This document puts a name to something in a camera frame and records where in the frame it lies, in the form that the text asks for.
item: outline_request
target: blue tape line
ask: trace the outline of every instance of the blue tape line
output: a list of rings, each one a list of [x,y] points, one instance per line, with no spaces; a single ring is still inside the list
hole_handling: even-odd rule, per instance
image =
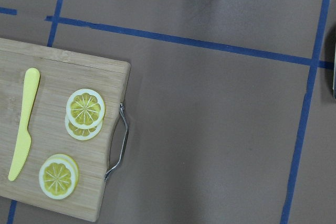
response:
[[[0,13],[9,14],[9,15],[17,15],[16,9],[10,9],[5,7],[0,7]]]
[[[7,218],[7,224],[12,224],[14,221],[15,209],[16,209],[16,200],[12,200],[11,206],[9,207],[9,213]]]
[[[330,0],[322,0],[320,18],[318,28],[316,32],[316,38],[314,43],[314,50],[311,59],[311,66],[309,68],[308,80],[307,80],[307,92],[303,99],[303,105],[301,110],[301,117],[299,122],[299,128],[297,132],[297,139],[295,142],[295,149],[292,158],[288,184],[287,195],[284,207],[282,209],[280,224],[287,224],[289,220],[290,208],[293,200],[293,194],[295,189],[295,183],[298,175],[298,169],[300,164],[300,157],[302,152],[303,140],[305,138],[308,115],[310,110],[311,98],[314,90],[314,84],[316,79],[317,68],[320,64],[319,57],[321,54],[321,47],[323,41],[323,34],[325,30],[325,24],[327,22],[327,15],[329,9]]]
[[[45,21],[53,21],[54,19],[55,18],[52,16],[47,16]],[[292,55],[278,54],[275,52],[267,52],[267,51],[261,51],[261,50],[256,50],[256,49],[214,43],[214,42],[209,42],[209,41],[202,41],[202,40],[195,40],[195,39],[189,39],[189,38],[166,35],[166,34],[152,33],[150,31],[136,30],[136,29],[131,29],[131,28],[119,27],[119,26],[90,23],[90,22],[86,22],[83,20],[77,20],[77,19],[71,19],[71,18],[60,17],[58,19],[58,22],[60,24],[65,24],[65,25],[89,27],[95,30],[109,31],[111,33],[118,33],[118,34],[125,34],[125,35],[131,35],[131,36],[136,36],[136,37],[148,38],[148,39],[167,41],[167,42],[194,46],[194,47],[202,47],[202,48],[207,48],[207,49],[212,49],[212,50],[233,52],[233,53],[241,54],[241,55],[249,55],[249,56],[254,56],[254,57],[259,57],[259,58],[297,63],[301,65],[306,65],[306,66],[309,66],[310,61],[311,61],[311,59],[307,59],[304,57],[296,57]]]
[[[57,0],[55,12],[53,16],[54,18],[52,20],[51,29],[50,29],[49,38],[48,38],[48,44],[47,44],[48,47],[52,47],[52,44],[54,43],[56,30],[58,26],[58,19],[61,13],[62,5],[63,5],[63,0]]]
[[[319,68],[334,69],[334,62],[319,61]]]

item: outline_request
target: yellow knife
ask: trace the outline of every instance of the yellow knife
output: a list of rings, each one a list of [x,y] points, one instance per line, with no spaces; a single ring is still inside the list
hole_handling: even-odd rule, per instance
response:
[[[29,68],[25,74],[22,95],[22,108],[16,145],[10,166],[8,179],[14,181],[26,162],[29,153],[31,137],[28,132],[28,123],[33,108],[37,87],[40,80],[40,72],[36,68]]]

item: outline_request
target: wood grain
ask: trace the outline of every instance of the wood grain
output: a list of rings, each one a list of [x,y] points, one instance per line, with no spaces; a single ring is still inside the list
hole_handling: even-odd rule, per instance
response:
[[[7,176],[20,120],[23,80],[30,67],[41,74],[28,127],[32,145],[21,173],[10,182]],[[0,38],[0,195],[96,221],[109,167],[111,136],[129,72],[127,62]],[[72,138],[64,126],[67,100],[82,88],[97,91],[106,104],[101,132],[83,142]],[[71,156],[80,171],[75,191],[63,200],[45,196],[38,183],[41,165],[56,153]]]

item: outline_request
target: cutting board handle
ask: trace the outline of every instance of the cutting board handle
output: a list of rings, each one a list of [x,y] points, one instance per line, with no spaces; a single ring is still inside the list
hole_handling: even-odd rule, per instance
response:
[[[121,152],[120,152],[119,160],[118,160],[118,162],[115,165],[111,166],[111,168],[109,168],[106,171],[105,177],[104,177],[105,181],[109,178],[110,174],[121,164],[122,159],[123,159],[124,154],[125,154],[125,149],[126,149],[126,143],[127,143],[129,129],[128,129],[128,123],[126,121],[126,117],[125,117],[125,114],[124,114],[124,110],[125,110],[124,104],[120,103],[120,105],[119,105],[119,114],[120,114],[120,116],[121,116],[121,118],[122,118],[122,120],[123,120],[123,122],[125,124],[125,134],[124,134],[124,139],[122,141],[122,147],[121,147]]]

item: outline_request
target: fruit slice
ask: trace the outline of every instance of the fruit slice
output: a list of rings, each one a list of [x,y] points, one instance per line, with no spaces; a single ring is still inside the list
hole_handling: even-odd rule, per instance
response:
[[[39,172],[42,191],[52,199],[64,199],[75,189],[79,172],[76,162],[65,154],[48,158]]]
[[[66,112],[75,127],[86,130],[100,123],[105,115],[105,105],[97,92],[80,89],[69,97]]]
[[[67,129],[70,136],[77,140],[85,141],[95,137],[100,132],[103,125],[103,120],[101,120],[97,126],[90,129],[77,128],[69,121],[67,116],[65,116],[64,123],[65,128]]]

